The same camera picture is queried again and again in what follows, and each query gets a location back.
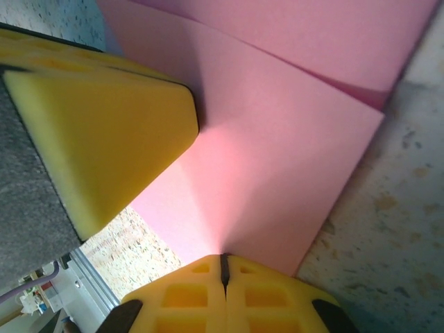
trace black rubber pad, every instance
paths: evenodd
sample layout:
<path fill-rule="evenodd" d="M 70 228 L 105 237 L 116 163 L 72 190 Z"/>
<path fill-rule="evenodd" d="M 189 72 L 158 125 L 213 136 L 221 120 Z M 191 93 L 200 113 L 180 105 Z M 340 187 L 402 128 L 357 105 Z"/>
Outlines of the black rubber pad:
<path fill-rule="evenodd" d="M 0 66 L 0 285 L 81 245 L 3 81 Z"/>
<path fill-rule="evenodd" d="M 314 309 L 327 327 L 330 333 L 359 333 L 347 314 L 335 304 L 326 300 L 314 300 L 311 302 Z"/>
<path fill-rule="evenodd" d="M 11 66 L 8 64 L 0 64 L 0 75 L 3 75 L 5 71 L 29 71 L 29 70 L 17 66 Z"/>
<path fill-rule="evenodd" d="M 142 305 L 140 300 L 130 300 L 115 307 L 96 333 L 129 333 Z"/>

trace pink sheet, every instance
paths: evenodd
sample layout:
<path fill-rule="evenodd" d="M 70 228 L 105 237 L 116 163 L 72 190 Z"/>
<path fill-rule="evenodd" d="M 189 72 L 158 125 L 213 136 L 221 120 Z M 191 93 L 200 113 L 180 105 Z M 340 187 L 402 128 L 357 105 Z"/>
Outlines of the pink sheet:
<path fill-rule="evenodd" d="M 194 19 L 381 108 L 438 0 L 132 0 Z"/>
<path fill-rule="evenodd" d="M 196 95 L 195 144 L 132 203 L 183 262 L 225 251 L 297 269 L 382 114 L 200 23 L 98 0 L 129 58 Z"/>

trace yellow sponge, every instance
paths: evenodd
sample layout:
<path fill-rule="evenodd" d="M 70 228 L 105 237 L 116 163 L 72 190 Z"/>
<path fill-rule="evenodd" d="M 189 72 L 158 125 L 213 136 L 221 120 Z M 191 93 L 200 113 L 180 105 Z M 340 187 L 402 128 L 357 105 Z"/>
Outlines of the yellow sponge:
<path fill-rule="evenodd" d="M 81 239 L 195 140 L 191 92 L 105 53 L 0 29 L 4 82 Z"/>
<path fill-rule="evenodd" d="M 328 333 L 312 301 L 327 293 L 258 263 L 229 256 L 227 332 Z"/>
<path fill-rule="evenodd" d="M 204 257 L 133 291 L 123 305 L 136 300 L 143 305 L 126 323 L 129 333 L 357 332 L 327 293 L 235 256 Z M 98 332 L 118 318 L 111 313 Z"/>
<path fill-rule="evenodd" d="M 224 333 L 220 256 L 210 255 L 128 294 L 141 300 L 130 333 Z"/>

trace cable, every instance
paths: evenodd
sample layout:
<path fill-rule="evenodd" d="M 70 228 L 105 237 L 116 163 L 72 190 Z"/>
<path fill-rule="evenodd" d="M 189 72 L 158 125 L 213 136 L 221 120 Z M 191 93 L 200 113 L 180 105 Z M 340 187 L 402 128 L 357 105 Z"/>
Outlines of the cable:
<path fill-rule="evenodd" d="M 22 292 L 23 290 L 27 290 L 27 289 L 32 288 L 34 286 L 37 286 L 39 284 L 47 283 L 48 281 L 50 281 L 53 278 L 55 278 L 57 276 L 57 274 L 58 274 L 58 271 L 59 271 L 58 262 L 57 261 L 53 262 L 53 265 L 54 265 L 54 272 L 52 272 L 52 274 L 42 276 L 39 279 L 36 279 L 36 280 L 31 281 L 31 282 L 22 284 L 21 286 L 18 286 L 16 288 L 14 288 L 13 290 L 9 290 L 7 293 L 5 293 L 2 296 L 0 296 L 0 304 L 5 302 L 9 298 L 17 295 L 18 293 Z"/>

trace square cutout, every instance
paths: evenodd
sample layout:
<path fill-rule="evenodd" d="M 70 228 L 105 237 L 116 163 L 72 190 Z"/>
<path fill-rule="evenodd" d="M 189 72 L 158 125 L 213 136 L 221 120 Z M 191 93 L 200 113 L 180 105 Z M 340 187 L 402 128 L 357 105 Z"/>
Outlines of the square cutout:
<path fill-rule="evenodd" d="M 207 288 L 201 284 L 172 284 L 165 291 L 163 307 L 206 307 Z"/>
<path fill-rule="evenodd" d="M 287 295 L 282 288 L 273 285 L 252 285 L 245 287 L 247 307 L 286 307 Z"/>
<path fill-rule="evenodd" d="M 254 270 L 252 270 L 252 269 L 249 268 L 249 267 L 242 266 L 242 267 L 241 267 L 241 273 L 242 273 L 242 274 L 253 274 L 253 273 L 255 273 L 255 272 L 254 272 Z"/>
<path fill-rule="evenodd" d="M 250 333 L 301 333 L 298 322 L 292 318 L 249 318 Z"/>
<path fill-rule="evenodd" d="M 206 333 L 202 317 L 161 317 L 156 320 L 155 333 Z"/>
<path fill-rule="evenodd" d="M 210 272 L 210 265 L 208 264 L 201 264 L 194 268 L 192 270 L 193 273 L 209 273 Z"/>

